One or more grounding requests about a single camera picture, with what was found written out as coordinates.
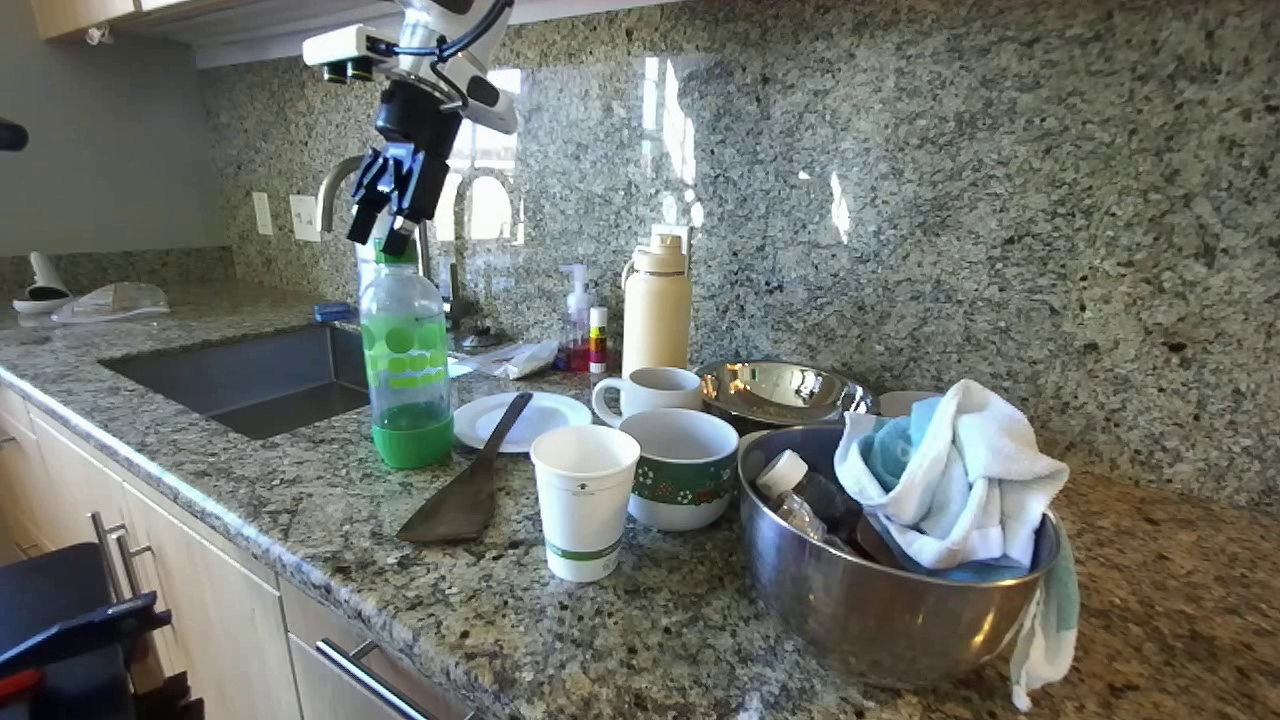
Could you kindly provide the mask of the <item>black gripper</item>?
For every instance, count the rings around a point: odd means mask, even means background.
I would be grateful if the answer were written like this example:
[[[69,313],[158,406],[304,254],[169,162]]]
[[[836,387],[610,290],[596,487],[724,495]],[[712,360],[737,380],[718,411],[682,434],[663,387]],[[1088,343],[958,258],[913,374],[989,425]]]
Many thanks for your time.
[[[380,149],[360,162],[352,181],[349,241],[364,246],[390,205],[380,254],[404,260],[412,246],[404,223],[436,216],[462,113],[421,84],[393,80],[377,103],[377,132]]]

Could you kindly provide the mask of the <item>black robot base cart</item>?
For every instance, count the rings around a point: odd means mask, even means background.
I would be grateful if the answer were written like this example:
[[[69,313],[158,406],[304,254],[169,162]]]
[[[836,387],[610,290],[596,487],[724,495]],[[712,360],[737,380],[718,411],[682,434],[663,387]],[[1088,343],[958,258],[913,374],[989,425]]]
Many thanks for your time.
[[[135,644],[169,626],[154,591],[114,598],[95,543],[5,564],[0,720],[206,720],[184,674],[132,685]]]

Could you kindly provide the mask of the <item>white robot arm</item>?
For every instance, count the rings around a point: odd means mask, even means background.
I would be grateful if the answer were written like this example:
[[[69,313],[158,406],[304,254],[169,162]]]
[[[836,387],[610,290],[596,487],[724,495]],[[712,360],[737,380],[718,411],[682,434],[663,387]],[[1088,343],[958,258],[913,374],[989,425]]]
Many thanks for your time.
[[[385,72],[390,84],[374,115],[380,143],[360,162],[352,185],[352,246],[404,258],[436,221],[462,125],[518,130],[518,95],[490,78],[513,5],[408,0],[396,40],[358,36],[349,72],[358,80]]]

